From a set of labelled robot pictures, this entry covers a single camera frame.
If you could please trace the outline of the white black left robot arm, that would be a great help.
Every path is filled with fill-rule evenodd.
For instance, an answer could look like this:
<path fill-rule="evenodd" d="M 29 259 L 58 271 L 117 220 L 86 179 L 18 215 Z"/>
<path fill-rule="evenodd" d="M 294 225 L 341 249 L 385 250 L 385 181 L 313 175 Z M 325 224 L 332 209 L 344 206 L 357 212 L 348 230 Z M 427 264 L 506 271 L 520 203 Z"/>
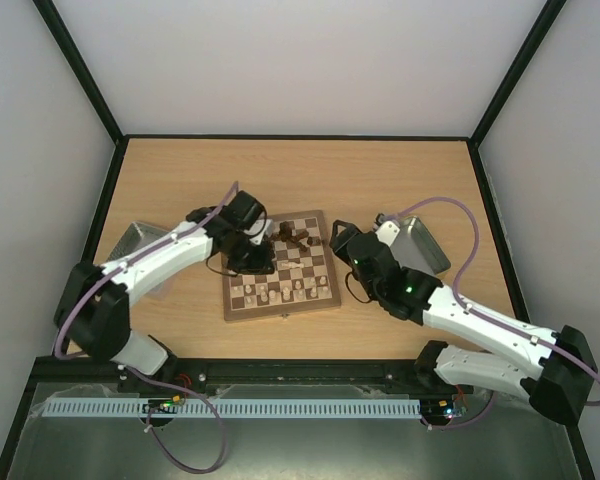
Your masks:
<path fill-rule="evenodd" d="M 53 354 L 111 361 L 154 376 L 170 360 L 168 348 L 131 327 L 131 307 L 180 271 L 217 254 L 234 274 L 269 274 L 274 265 L 268 241 L 272 222 L 265 206 L 237 186 L 220 203 L 191 211 L 176 227 L 139 250 L 95 265 L 77 263 L 61 295 L 54 321 Z"/>

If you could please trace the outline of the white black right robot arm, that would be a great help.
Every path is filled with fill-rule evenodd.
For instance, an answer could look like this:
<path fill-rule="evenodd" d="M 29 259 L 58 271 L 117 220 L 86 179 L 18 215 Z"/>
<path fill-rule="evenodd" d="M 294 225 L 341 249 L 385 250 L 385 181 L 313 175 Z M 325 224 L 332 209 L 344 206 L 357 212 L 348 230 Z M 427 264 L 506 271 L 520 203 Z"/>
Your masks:
<path fill-rule="evenodd" d="M 394 241 L 380 230 L 334 221 L 329 245 L 351 269 L 369 301 L 390 316 L 450 332 L 480 347 L 471 353 L 431 341 L 416 361 L 425 390 L 470 385 L 527 402 L 541 416 L 577 424 L 598 369 L 585 335 L 569 325 L 555 331 L 472 303 L 436 276 L 403 266 Z"/>

